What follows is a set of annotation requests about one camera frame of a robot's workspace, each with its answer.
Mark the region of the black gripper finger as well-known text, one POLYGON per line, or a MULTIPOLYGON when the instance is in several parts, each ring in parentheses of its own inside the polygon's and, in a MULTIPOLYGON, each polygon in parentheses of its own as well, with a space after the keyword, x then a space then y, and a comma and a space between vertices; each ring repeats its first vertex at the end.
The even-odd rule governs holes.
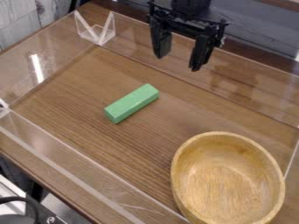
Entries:
POLYGON ((195 46, 191 51, 190 69, 197 72, 209 62, 214 50, 214 39, 209 35, 201 35, 195 40, 195 46))
POLYGON ((158 59, 162 59, 173 49, 173 33, 155 17, 150 18, 150 27, 154 54, 158 59))

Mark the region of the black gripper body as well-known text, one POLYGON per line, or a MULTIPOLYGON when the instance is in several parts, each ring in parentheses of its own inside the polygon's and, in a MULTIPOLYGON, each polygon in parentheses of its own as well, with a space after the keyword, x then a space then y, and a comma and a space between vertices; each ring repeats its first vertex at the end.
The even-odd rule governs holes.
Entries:
POLYGON ((171 0, 169 5, 159 0, 149 0, 150 18, 163 22, 171 33, 195 39, 209 34, 215 40, 214 45, 225 45, 225 31, 229 20, 211 9, 211 0, 171 0))

